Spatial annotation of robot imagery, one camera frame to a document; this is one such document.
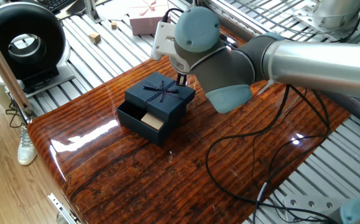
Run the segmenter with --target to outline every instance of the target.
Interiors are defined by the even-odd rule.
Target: wooden table
[[[205,168],[206,150],[222,136],[257,131],[270,123],[282,101],[284,85],[272,85],[257,95],[266,84],[257,83],[252,86],[254,97],[244,106],[218,114],[191,77],[188,86],[196,90],[196,97],[181,125],[157,147],[121,126],[116,113],[124,91],[154,71],[172,78],[177,75],[167,57],[159,62],[148,60],[33,120],[28,130],[38,155],[84,223],[242,223],[253,205],[233,199],[214,185]],[[322,113],[310,91],[307,98]],[[296,99],[291,91],[286,108]],[[349,114],[327,98],[323,100],[334,130]],[[284,120],[280,126],[256,138],[254,178],[260,187],[281,144],[300,134],[325,133],[314,112],[299,101],[280,118]],[[220,184],[255,199],[260,189],[251,180],[252,140],[223,141],[211,152],[209,163]],[[320,141],[294,142],[279,153],[274,166]],[[289,164],[274,178],[274,186],[305,158]]]

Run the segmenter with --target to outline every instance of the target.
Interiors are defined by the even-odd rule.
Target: small wooden cube
[[[99,33],[88,34],[88,37],[94,44],[98,44],[101,41],[101,36]]]
[[[161,119],[155,117],[150,113],[145,114],[145,116],[141,119],[141,121],[155,128],[156,130],[159,130],[163,126],[163,124],[165,124],[164,121],[162,121]]]
[[[116,22],[111,22],[111,27],[112,27],[112,29],[117,29],[118,28],[118,26],[116,25]]]

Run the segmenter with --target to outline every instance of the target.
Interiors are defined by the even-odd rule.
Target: white cable
[[[262,186],[262,188],[260,190],[259,196],[257,197],[258,202],[260,202],[261,197],[262,197],[262,193],[263,193],[263,191],[265,190],[266,187],[267,187],[267,182],[264,183],[264,185]]]

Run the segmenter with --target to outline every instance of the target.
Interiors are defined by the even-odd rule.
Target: gift box lid
[[[167,0],[133,0],[129,8],[129,17],[130,21],[153,17],[162,18],[167,10]]]
[[[164,121],[179,116],[182,106],[187,105],[194,97],[194,89],[177,86],[174,80],[158,72],[152,73],[124,93],[126,101]]]

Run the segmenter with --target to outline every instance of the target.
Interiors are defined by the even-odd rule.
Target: white shoe
[[[36,150],[30,140],[25,127],[22,127],[21,141],[18,146],[18,162],[21,165],[28,165],[36,158]]]

